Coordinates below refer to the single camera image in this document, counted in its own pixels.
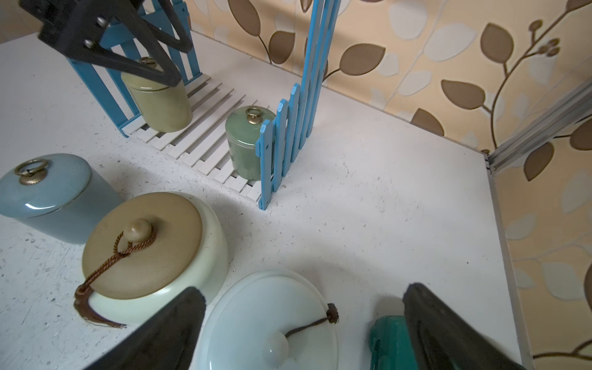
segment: teal ceramic jar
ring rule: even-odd
[[[31,159],[0,179],[0,214],[66,243],[86,243],[122,202],[87,161],[72,154]]]
[[[226,119],[226,137],[230,159],[236,172],[247,180],[261,180],[261,161],[255,154],[261,124],[273,121],[275,114],[269,109],[251,105],[240,107]]]

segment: pale green ceramic jar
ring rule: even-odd
[[[162,70],[152,57],[143,57],[140,63]],[[121,79],[152,129],[164,133],[175,132],[187,127],[191,121],[191,106],[183,81],[170,87],[125,72],[121,74]]]
[[[261,124],[273,121],[275,114],[269,109],[251,105],[240,107],[226,119],[226,137],[230,159],[236,172],[247,180],[261,180],[261,161],[255,154]]]

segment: blue picket fence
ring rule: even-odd
[[[302,83],[294,85],[289,102],[282,99],[279,103],[273,123],[265,121],[261,127],[257,155],[261,158],[259,208],[262,210],[271,201],[271,193],[279,189],[282,177],[288,174],[312,132],[340,3],[340,0],[314,0]],[[274,141],[274,158],[271,158]]]
[[[172,0],[172,3],[184,29],[189,32],[187,5],[182,0]],[[139,14],[146,21],[174,36],[172,25],[158,1],[152,0],[152,4],[155,9],[153,13],[147,14],[144,8],[140,7]],[[294,85],[289,101],[282,99],[279,103],[275,119],[273,121],[266,120],[261,126],[260,137],[255,149],[261,162],[259,208],[262,210],[265,210],[269,205],[272,193],[280,189],[282,178],[288,174],[291,163],[298,156],[298,152],[303,148],[313,129],[339,4],[340,0],[314,0],[302,82]],[[140,58],[133,35],[123,24],[115,22],[105,31],[101,39],[101,46],[111,49],[117,45],[121,46],[126,57]],[[185,69],[181,53],[178,50],[170,47],[168,50],[170,58],[179,68],[186,86],[202,75],[194,49],[187,53],[189,70]],[[131,109],[133,114],[131,118],[126,117],[123,113],[92,65],[76,60],[69,61],[120,133],[127,137],[123,128],[138,118],[140,113],[121,80],[121,73],[107,70]]]

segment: brown cord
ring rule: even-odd
[[[76,311],[78,311],[78,314],[80,314],[80,316],[88,322],[95,324],[106,324],[107,326],[111,327],[125,327],[125,325],[123,324],[107,320],[103,316],[96,313],[88,304],[88,298],[91,296],[93,292],[91,284],[99,276],[101,276],[103,272],[107,271],[111,266],[115,265],[115,263],[120,259],[129,256],[132,252],[150,246],[156,239],[156,229],[152,227],[152,234],[148,239],[136,245],[133,245],[134,243],[132,242],[127,242],[127,249],[123,252],[119,252],[117,247],[119,246],[119,241],[122,237],[123,231],[115,239],[115,243],[113,244],[113,255],[109,257],[101,266],[99,266],[98,269],[94,270],[92,274],[88,275],[86,280],[84,280],[84,282],[76,288],[76,292],[74,293],[74,308],[76,309]]]
[[[329,303],[328,306],[329,306],[329,309],[327,310],[327,317],[323,317],[320,320],[317,320],[317,321],[310,323],[308,325],[297,327],[296,329],[290,330],[288,333],[286,333],[286,338],[288,338],[290,335],[301,332],[304,329],[308,329],[311,326],[320,325],[327,320],[331,324],[337,324],[339,322],[339,314],[337,313],[337,307],[335,307],[335,305],[333,303]]]

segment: jar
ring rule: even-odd
[[[127,242],[153,242],[122,258],[90,284],[88,305],[101,317],[140,324],[187,287],[196,287],[210,303],[224,284],[228,246],[214,211],[180,192],[132,198],[107,214],[91,233],[82,254],[88,278]]]
[[[162,71],[152,57],[143,57],[140,63]],[[125,72],[121,74],[121,79],[152,129],[170,133],[182,130],[191,121],[191,106],[183,81],[170,87]]]
[[[336,370],[337,334],[331,320],[297,329],[328,316],[329,305],[301,275],[255,272],[216,303],[202,326],[192,363],[210,370]]]
[[[28,160],[0,179],[0,214],[66,243],[84,244],[121,203],[107,181],[72,154]]]
[[[251,105],[236,109],[226,119],[230,159],[242,178],[261,180],[261,159],[255,154],[255,143],[259,139],[261,124],[274,118],[275,114],[269,109]]]

